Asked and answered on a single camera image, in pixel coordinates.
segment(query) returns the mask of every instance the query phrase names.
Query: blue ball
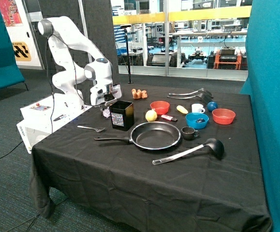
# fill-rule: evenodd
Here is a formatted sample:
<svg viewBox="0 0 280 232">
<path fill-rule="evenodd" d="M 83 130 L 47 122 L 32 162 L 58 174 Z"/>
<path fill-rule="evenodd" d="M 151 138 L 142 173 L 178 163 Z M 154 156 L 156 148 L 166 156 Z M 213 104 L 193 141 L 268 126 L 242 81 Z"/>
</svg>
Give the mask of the blue ball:
<svg viewBox="0 0 280 232">
<path fill-rule="evenodd" d="M 212 112 L 213 110 L 215 110 L 215 109 L 217 109 L 217 108 L 218 108 L 217 103 L 214 102 L 214 101 L 211 101 L 211 102 L 209 102 L 209 103 L 207 104 L 207 110 L 208 110 L 209 112 Z"/>
</svg>

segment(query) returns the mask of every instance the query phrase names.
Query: white wall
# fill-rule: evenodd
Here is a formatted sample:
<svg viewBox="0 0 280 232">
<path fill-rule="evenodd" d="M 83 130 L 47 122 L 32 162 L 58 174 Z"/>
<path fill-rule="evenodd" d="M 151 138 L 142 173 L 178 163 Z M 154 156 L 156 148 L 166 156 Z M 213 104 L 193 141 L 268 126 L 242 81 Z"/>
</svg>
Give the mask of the white wall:
<svg viewBox="0 0 280 232">
<path fill-rule="evenodd" d="M 125 6 L 124 0 L 111 0 L 111 4 L 112 6 L 121 6 L 122 8 Z"/>
<path fill-rule="evenodd" d="M 159 1 L 149 0 L 149 9 L 151 13 L 157 13 L 159 9 Z"/>
<path fill-rule="evenodd" d="M 181 0 L 168 0 L 169 1 L 169 12 L 180 11 L 182 6 Z"/>
</svg>

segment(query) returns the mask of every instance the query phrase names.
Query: glass window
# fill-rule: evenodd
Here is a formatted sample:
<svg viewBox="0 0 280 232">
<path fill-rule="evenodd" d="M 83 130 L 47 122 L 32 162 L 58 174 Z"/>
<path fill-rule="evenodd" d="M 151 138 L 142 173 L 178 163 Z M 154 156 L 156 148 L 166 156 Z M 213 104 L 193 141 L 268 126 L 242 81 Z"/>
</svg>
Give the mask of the glass window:
<svg viewBox="0 0 280 232">
<path fill-rule="evenodd" d="M 121 16 L 113 17 L 120 72 L 127 73 L 130 65 L 136 74 L 247 78 L 245 39 L 251 0 L 121 2 Z M 128 45 L 120 29 L 123 23 L 132 25 Z"/>
</svg>

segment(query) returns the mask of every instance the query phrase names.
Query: black mug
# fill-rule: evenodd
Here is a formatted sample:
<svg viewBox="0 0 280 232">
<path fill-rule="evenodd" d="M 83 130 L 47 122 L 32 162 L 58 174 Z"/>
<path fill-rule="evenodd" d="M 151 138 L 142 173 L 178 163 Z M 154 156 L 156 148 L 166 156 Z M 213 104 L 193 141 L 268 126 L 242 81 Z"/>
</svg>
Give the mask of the black mug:
<svg viewBox="0 0 280 232">
<path fill-rule="evenodd" d="M 195 130 L 192 127 L 183 127 L 182 128 L 182 136 L 185 140 L 193 140 L 199 136 L 199 131 Z"/>
</svg>

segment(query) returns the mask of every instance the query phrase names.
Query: black container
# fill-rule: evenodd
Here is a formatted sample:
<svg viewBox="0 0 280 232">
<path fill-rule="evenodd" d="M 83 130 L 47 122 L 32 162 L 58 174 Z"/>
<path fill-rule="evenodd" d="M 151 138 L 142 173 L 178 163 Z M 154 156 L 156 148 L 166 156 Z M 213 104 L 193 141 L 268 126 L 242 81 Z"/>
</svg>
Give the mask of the black container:
<svg viewBox="0 0 280 232">
<path fill-rule="evenodd" d="M 134 125 L 133 102 L 117 101 L 110 106 L 112 127 L 127 131 Z"/>
</svg>

